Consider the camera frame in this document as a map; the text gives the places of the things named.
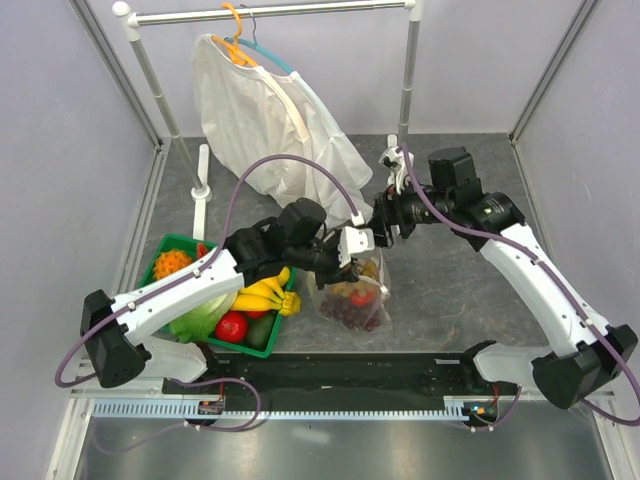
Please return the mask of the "brown longan bunch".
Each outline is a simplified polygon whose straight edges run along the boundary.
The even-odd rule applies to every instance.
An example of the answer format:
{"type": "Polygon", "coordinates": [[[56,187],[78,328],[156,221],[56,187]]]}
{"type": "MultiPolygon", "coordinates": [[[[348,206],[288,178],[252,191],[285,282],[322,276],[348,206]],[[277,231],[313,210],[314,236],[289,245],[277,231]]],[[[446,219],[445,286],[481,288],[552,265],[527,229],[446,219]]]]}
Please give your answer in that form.
{"type": "Polygon", "coordinates": [[[359,260],[356,264],[355,282],[342,282],[332,285],[329,292],[342,297],[350,297],[353,290],[374,291],[380,290],[380,263],[377,260],[359,260]]]}

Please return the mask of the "purple grape bunch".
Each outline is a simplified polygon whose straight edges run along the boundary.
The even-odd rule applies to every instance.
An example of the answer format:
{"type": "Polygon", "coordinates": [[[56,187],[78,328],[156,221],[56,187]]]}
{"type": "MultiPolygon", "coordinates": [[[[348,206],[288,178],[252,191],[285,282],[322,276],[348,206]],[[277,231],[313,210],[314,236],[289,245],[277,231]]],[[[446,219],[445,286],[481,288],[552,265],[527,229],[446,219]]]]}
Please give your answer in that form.
{"type": "Polygon", "coordinates": [[[319,314],[355,331],[372,332],[383,320],[381,304],[373,298],[366,302],[366,299],[356,297],[326,297],[319,307],[319,314]]]}

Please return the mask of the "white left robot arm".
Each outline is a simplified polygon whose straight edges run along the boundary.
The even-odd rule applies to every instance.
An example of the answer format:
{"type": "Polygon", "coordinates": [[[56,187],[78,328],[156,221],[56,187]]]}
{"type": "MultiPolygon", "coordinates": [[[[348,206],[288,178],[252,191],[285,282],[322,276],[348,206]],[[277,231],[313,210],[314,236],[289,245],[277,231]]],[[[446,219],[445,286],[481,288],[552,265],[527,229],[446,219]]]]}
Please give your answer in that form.
{"type": "Polygon", "coordinates": [[[321,240],[317,203],[302,198],[277,217],[237,230],[202,259],[151,285],[114,298],[97,290],[84,299],[81,338],[103,388],[115,388],[158,368],[198,393],[219,382],[219,369],[186,344],[152,343],[153,334],[207,301],[276,276],[283,267],[315,274],[322,284],[353,281],[354,259],[373,249],[370,229],[344,226],[321,240]]]}

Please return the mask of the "clear dotted zip top bag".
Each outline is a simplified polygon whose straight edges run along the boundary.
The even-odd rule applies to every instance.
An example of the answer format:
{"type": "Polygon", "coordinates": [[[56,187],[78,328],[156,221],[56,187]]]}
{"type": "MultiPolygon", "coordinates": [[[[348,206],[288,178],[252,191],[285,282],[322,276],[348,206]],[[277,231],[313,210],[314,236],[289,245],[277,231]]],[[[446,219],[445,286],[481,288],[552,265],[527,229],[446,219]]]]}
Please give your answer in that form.
{"type": "Polygon", "coordinates": [[[389,327],[385,302],[391,296],[391,286],[382,250],[376,248],[359,257],[355,267],[356,282],[325,285],[322,289],[316,284],[315,274],[307,274],[307,290],[315,311],[354,331],[389,327]]]}

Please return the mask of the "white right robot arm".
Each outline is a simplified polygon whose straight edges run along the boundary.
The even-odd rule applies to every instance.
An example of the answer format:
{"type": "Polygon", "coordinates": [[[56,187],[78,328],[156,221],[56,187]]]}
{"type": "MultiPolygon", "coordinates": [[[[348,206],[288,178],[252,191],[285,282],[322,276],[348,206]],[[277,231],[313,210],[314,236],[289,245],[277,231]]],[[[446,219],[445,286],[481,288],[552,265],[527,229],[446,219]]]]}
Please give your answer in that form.
{"type": "Polygon", "coordinates": [[[431,154],[431,184],[423,185],[404,146],[390,146],[380,162],[390,171],[377,195],[369,223],[378,246],[408,238],[415,227],[442,223],[508,281],[547,339],[541,348],[509,347],[485,341],[467,352],[458,368],[467,392],[493,382],[535,388],[554,406],[568,409],[625,375],[639,381],[627,364],[638,337],[627,325],[612,326],[580,297],[552,263],[514,202],[504,193],[484,192],[471,154],[463,147],[431,154]]]}

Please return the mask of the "red yellow mango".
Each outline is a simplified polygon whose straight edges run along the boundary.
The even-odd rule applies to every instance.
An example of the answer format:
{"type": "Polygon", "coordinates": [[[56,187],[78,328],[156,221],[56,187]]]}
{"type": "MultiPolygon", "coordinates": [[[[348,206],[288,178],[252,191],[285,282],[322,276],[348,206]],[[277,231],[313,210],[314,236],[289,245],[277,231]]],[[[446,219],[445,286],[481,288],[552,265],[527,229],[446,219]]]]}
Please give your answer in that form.
{"type": "Polygon", "coordinates": [[[350,294],[350,301],[353,305],[358,307],[364,307],[372,304],[376,300],[376,293],[374,291],[358,291],[353,290],[350,294]]]}

